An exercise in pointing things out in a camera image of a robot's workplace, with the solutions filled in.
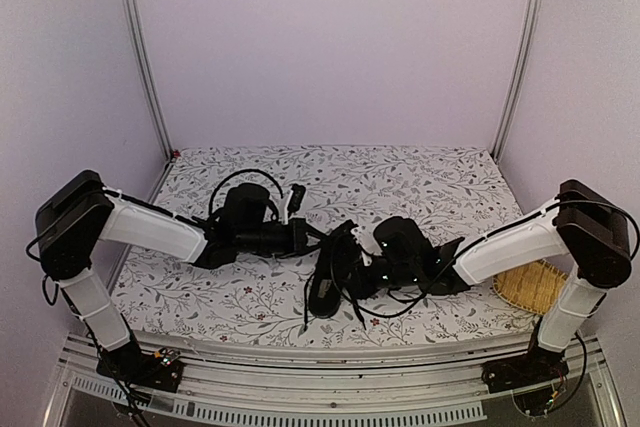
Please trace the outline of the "black canvas sneaker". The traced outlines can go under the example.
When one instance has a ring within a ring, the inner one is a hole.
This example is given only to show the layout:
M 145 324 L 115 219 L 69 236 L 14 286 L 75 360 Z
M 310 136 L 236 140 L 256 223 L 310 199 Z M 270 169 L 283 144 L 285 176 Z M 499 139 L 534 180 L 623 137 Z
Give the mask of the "black canvas sneaker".
M 347 259 L 347 230 L 354 225 L 351 220 L 345 221 L 321 242 L 307 302 L 314 317 L 330 318 L 340 307 L 341 293 L 336 283 L 345 280 L 353 267 Z

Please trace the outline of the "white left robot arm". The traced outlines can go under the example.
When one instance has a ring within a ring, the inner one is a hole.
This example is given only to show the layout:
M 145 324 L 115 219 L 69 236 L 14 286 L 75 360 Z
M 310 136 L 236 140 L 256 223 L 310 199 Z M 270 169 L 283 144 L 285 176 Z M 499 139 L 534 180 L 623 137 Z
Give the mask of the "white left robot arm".
M 84 170 L 36 211 L 30 245 L 38 251 L 32 258 L 110 352 L 111 366 L 138 381 L 149 362 L 132 346 L 125 319 L 92 269 L 95 246 L 104 241 L 139 247 L 208 270 L 233 263 L 239 254 L 304 256 L 327 237 L 298 216 L 305 193 L 294 184 L 272 199 L 265 187 L 244 182 L 228 190 L 221 207 L 210 205 L 205 217 L 187 218 L 111 189 L 97 172 Z

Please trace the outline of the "black shoelace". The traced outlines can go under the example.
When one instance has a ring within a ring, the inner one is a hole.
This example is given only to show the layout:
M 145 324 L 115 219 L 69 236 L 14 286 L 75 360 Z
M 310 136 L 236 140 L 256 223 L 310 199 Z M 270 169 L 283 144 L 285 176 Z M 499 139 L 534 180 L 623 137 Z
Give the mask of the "black shoelace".
M 314 272 L 305 285 L 304 322 L 308 314 L 317 318 L 333 317 L 341 304 L 343 294 L 353 307 L 356 318 L 365 325 L 357 300 L 365 293 L 364 265 L 361 250 L 353 240 L 341 236 L 327 240 L 321 247 Z

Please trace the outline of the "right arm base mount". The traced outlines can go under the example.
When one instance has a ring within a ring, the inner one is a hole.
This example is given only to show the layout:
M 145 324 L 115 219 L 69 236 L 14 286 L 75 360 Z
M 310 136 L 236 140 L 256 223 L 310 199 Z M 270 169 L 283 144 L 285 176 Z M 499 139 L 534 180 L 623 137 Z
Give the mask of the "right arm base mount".
M 481 380 L 490 393 L 497 393 L 561 378 L 569 372 L 564 355 L 564 350 L 542 347 L 535 330 L 524 353 L 485 362 Z

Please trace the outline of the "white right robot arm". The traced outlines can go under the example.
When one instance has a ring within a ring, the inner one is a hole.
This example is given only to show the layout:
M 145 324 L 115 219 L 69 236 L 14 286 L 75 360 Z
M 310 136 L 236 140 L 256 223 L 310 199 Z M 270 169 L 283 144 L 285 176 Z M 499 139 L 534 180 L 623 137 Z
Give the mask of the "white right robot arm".
M 387 288 L 417 287 L 423 296 L 456 295 L 485 280 L 543 258 L 568 256 L 573 267 L 558 299 L 542 316 L 533 348 L 517 362 L 517 374 L 537 383 L 556 356 L 599 307 L 607 292 L 625 283 L 639 252 L 639 225 L 622 208 L 571 179 L 533 212 L 473 240 L 433 246 L 417 224 L 391 217 L 365 247 L 357 230 L 338 256 L 344 289 L 360 298 Z

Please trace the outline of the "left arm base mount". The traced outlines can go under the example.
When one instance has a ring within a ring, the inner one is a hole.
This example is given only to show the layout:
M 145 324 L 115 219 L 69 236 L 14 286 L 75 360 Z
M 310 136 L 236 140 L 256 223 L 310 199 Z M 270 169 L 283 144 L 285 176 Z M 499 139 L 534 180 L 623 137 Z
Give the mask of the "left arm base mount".
M 101 349 L 96 372 L 128 385 L 176 393 L 185 367 L 180 357 L 179 350 L 168 347 L 144 353 L 131 341 L 113 351 Z

